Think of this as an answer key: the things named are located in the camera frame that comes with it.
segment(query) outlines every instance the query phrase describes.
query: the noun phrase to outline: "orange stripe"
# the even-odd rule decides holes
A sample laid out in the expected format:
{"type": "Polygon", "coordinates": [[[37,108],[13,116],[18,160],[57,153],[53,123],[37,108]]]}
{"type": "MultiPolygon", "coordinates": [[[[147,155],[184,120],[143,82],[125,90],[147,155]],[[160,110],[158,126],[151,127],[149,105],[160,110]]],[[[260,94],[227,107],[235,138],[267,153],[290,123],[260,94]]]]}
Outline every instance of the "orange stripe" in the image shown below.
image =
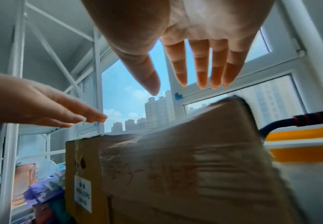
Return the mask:
{"type": "Polygon", "coordinates": [[[323,146],[270,150],[277,162],[323,162],[323,146]]]}
{"type": "Polygon", "coordinates": [[[323,127],[307,130],[275,132],[268,134],[266,141],[287,141],[299,139],[323,138],[323,127]]]}

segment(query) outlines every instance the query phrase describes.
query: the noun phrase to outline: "cardboard box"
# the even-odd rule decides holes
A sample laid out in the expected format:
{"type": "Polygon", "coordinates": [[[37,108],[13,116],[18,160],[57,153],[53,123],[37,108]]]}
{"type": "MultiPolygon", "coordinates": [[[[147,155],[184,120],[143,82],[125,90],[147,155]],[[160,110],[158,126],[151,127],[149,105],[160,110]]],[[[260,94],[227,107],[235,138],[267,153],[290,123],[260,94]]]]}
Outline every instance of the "cardboard box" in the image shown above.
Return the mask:
{"type": "Polygon", "coordinates": [[[80,224],[303,221],[237,97],[143,136],[103,135],[66,149],[66,208],[80,224]],[[91,213],[75,202],[75,175],[91,182],[91,213]]]}

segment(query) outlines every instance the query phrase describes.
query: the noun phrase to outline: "sky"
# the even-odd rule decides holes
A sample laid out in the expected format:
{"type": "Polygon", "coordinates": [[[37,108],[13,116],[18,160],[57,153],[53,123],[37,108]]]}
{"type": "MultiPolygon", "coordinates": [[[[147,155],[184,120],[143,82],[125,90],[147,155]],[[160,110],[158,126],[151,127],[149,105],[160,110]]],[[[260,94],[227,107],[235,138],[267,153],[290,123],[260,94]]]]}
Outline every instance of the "sky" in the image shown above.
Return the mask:
{"type": "MultiPolygon", "coordinates": [[[[248,61],[268,53],[265,42],[260,36],[253,43],[253,49],[247,58],[248,61]]],[[[211,73],[211,53],[212,51],[210,51],[208,75],[211,73]]],[[[170,90],[164,49],[159,40],[149,54],[161,82],[160,92],[155,97],[157,100],[160,96],[165,95],[165,91],[170,90]]],[[[186,64],[189,85],[196,82],[196,70],[192,51],[187,41],[186,64]]],[[[102,92],[103,111],[108,116],[104,124],[105,132],[111,132],[111,127],[115,122],[121,122],[123,130],[125,130],[125,120],[134,119],[137,122],[138,118],[146,117],[144,104],[152,95],[137,83],[120,60],[102,73],[102,92]]]]}

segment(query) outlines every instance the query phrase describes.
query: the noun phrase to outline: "hand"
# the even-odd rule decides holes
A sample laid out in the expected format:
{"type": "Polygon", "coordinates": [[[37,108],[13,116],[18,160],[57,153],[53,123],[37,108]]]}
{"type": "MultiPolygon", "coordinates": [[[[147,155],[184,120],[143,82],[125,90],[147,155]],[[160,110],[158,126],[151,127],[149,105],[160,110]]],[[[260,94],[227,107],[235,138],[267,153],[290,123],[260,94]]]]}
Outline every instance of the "hand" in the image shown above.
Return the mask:
{"type": "Polygon", "coordinates": [[[228,86],[241,71],[274,0],[82,0],[111,48],[152,95],[160,81],[148,55],[159,38],[182,86],[187,85],[184,40],[194,54],[197,84],[228,86]]]}
{"type": "Polygon", "coordinates": [[[71,127],[107,117],[49,86],[0,74],[0,123],[71,127]]]}

